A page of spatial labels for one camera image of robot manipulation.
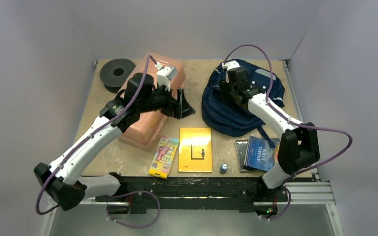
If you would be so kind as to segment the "navy blue student backpack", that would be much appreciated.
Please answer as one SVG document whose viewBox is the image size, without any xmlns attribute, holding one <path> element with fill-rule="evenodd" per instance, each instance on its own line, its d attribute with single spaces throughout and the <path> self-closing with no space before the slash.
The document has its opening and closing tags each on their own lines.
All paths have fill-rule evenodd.
<svg viewBox="0 0 378 236">
<path fill-rule="evenodd" d="M 270 85 L 270 71 L 257 65 L 240 59 L 234 59 L 240 66 L 244 67 L 253 85 L 264 89 L 266 92 Z M 226 78 L 226 72 L 219 65 L 209 77 L 204 89 L 201 101 L 202 118 L 212 129 L 232 137 L 241 137 L 255 129 L 265 138 L 268 138 L 263 129 L 265 124 L 259 117 L 251 114 L 235 103 L 226 103 L 221 99 L 219 81 Z M 285 87 L 279 77 L 273 73 L 273 83 L 269 99 L 277 106 L 283 108 Z"/>
</svg>

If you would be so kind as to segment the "colourful crayon box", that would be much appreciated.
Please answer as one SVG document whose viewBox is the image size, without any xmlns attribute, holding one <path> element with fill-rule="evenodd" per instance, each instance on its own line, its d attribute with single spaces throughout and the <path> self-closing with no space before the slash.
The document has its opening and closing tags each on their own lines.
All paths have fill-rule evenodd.
<svg viewBox="0 0 378 236">
<path fill-rule="evenodd" d="M 149 175 L 167 179 L 178 144 L 178 138 L 161 136 L 148 170 Z"/>
</svg>

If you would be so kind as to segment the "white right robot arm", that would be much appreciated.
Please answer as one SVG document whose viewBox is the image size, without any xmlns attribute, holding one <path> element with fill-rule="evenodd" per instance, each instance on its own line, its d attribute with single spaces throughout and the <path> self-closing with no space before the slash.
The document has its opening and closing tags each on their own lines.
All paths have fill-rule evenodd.
<svg viewBox="0 0 378 236">
<path fill-rule="evenodd" d="M 268 200 L 297 171 L 320 160 L 317 131 L 312 123 L 302 124 L 268 99 L 263 89 L 251 85 L 246 69 L 237 62 L 223 63 L 222 68 L 226 72 L 219 81 L 223 101 L 259 117 L 280 140 L 277 163 L 261 177 L 256 190 L 259 198 Z"/>
</svg>

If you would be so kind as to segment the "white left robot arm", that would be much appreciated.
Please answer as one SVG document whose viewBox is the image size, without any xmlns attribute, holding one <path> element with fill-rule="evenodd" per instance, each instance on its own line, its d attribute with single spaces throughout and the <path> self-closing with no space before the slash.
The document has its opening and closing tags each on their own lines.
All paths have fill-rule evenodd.
<svg viewBox="0 0 378 236">
<path fill-rule="evenodd" d="M 152 76 L 137 73 L 127 82 L 100 111 L 90 128 L 76 143 L 49 165 L 39 163 L 34 173 L 41 185 L 36 200 L 36 211 L 45 215 L 51 210 L 41 211 L 40 200 L 47 193 L 57 204 L 68 211 L 83 199 L 110 196 L 121 201 L 127 195 L 127 182 L 117 173 L 104 176 L 84 177 L 83 171 L 114 139 L 120 137 L 142 113 L 161 111 L 166 116 L 183 119 L 195 114 L 195 109 L 186 101 L 183 88 L 177 95 L 167 90 L 166 85 L 154 84 Z"/>
</svg>

